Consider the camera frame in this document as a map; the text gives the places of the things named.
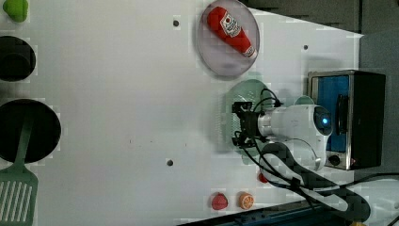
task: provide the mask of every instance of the spatula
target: spatula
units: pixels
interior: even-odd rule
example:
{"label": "spatula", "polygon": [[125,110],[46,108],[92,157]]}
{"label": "spatula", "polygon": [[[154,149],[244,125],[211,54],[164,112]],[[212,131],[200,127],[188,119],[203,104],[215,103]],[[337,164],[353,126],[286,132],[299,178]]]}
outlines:
{"label": "spatula", "polygon": [[33,224],[38,178],[24,165],[33,121],[32,114],[26,111],[14,164],[0,170],[0,225]]}

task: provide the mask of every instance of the red ketchup bottle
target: red ketchup bottle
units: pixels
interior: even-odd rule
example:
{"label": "red ketchup bottle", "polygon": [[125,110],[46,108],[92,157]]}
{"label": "red ketchup bottle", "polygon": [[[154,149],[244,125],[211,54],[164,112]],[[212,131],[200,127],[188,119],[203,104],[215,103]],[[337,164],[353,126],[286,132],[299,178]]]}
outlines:
{"label": "red ketchup bottle", "polygon": [[227,44],[251,59],[258,53],[251,45],[241,25],[222,7],[216,7],[208,15],[208,25]]}

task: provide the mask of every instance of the mounting hole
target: mounting hole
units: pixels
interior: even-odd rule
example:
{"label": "mounting hole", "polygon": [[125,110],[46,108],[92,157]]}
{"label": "mounting hole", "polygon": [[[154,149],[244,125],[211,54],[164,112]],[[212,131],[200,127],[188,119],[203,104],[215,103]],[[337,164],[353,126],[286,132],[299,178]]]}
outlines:
{"label": "mounting hole", "polygon": [[173,160],[169,159],[169,160],[167,161],[167,165],[168,165],[168,167],[173,166]]}

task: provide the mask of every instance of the black cable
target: black cable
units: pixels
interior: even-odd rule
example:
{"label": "black cable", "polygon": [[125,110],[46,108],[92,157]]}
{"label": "black cable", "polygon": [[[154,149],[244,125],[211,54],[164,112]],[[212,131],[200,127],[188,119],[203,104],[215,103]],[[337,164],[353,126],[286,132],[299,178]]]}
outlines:
{"label": "black cable", "polygon": [[310,144],[310,143],[306,142],[306,141],[305,141],[305,140],[303,140],[303,139],[299,139],[299,138],[291,138],[291,139],[299,140],[299,141],[302,141],[302,142],[304,142],[304,143],[308,144],[308,146],[311,148],[311,151],[313,152],[314,156],[315,156],[316,158],[318,158],[318,157],[319,157],[319,156],[317,156],[316,152],[314,151],[314,148],[311,146],[311,144]]}
{"label": "black cable", "polygon": [[275,107],[279,107],[279,106],[282,105],[282,102],[279,100],[279,98],[277,98],[276,94],[275,94],[272,90],[270,90],[270,89],[268,89],[268,88],[262,89],[262,91],[261,91],[261,98],[263,98],[263,92],[264,92],[264,91],[270,92],[270,93],[273,95],[273,97],[276,98],[277,101],[274,103]]}
{"label": "black cable", "polygon": [[265,101],[267,101],[267,100],[274,100],[275,103],[278,101],[278,99],[276,99],[276,98],[274,98],[274,97],[266,97],[266,98],[264,98],[264,99],[261,99],[261,101],[258,102],[258,103],[255,105],[255,108],[253,108],[252,112],[255,112],[256,108],[258,108],[258,106],[259,106],[261,103],[263,103],[263,102],[265,102]]}
{"label": "black cable", "polygon": [[399,216],[396,217],[389,225],[387,226],[393,226],[393,224],[395,224],[397,221],[399,221]]}
{"label": "black cable", "polygon": [[375,174],[363,177],[363,178],[361,178],[361,179],[359,179],[357,181],[351,182],[349,184],[342,185],[342,186],[340,186],[340,188],[346,188],[348,186],[354,186],[354,185],[357,185],[358,183],[365,182],[365,181],[367,181],[367,180],[369,180],[371,178],[380,177],[380,176],[399,176],[399,172],[375,173]]}
{"label": "black cable", "polygon": [[263,95],[263,92],[264,92],[264,91],[269,91],[269,92],[274,96],[274,98],[278,99],[277,96],[276,96],[276,94],[275,94],[272,90],[270,90],[270,89],[268,89],[268,88],[262,89],[262,91],[261,91],[261,98],[262,98],[262,95]]}
{"label": "black cable", "polygon": [[252,162],[254,162],[256,165],[258,165],[258,167],[260,167],[262,170],[267,171],[268,173],[272,174],[275,177],[279,177],[281,180],[284,180],[285,182],[287,182],[290,185],[295,185],[295,187],[291,187],[291,189],[293,191],[296,191],[300,196],[302,196],[303,198],[305,198],[306,202],[309,204],[309,206],[311,207],[311,209],[313,211],[315,211],[315,208],[313,206],[313,204],[311,203],[311,199],[309,197],[309,195],[307,195],[302,189],[300,189],[301,187],[304,187],[303,185],[300,184],[299,180],[297,178],[293,178],[292,180],[289,180],[285,177],[283,177],[279,172],[276,171],[276,169],[274,169],[269,162],[266,161],[266,159],[264,159],[258,144],[256,143],[256,140],[253,138],[252,142],[255,142],[255,148],[258,151],[259,155],[261,156],[261,159],[264,161],[264,163],[270,168],[272,169],[277,175],[275,175],[274,173],[272,173],[270,170],[267,170],[266,168],[264,168],[261,164],[259,164],[258,162],[255,161],[255,159],[247,152],[247,150],[245,148],[242,148],[244,150],[244,152],[247,154],[247,156],[250,158],[250,160],[252,160]]}

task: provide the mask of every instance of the blue screen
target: blue screen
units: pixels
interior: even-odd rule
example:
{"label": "blue screen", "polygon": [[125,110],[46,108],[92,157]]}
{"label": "blue screen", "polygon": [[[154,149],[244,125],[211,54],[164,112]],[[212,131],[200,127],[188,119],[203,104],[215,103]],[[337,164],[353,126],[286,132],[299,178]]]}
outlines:
{"label": "blue screen", "polygon": [[336,134],[335,110],[338,95],[349,95],[349,76],[319,77],[318,80],[317,104],[329,111],[333,127],[332,135],[327,142],[327,150],[344,153],[346,152],[346,134],[338,136]]}

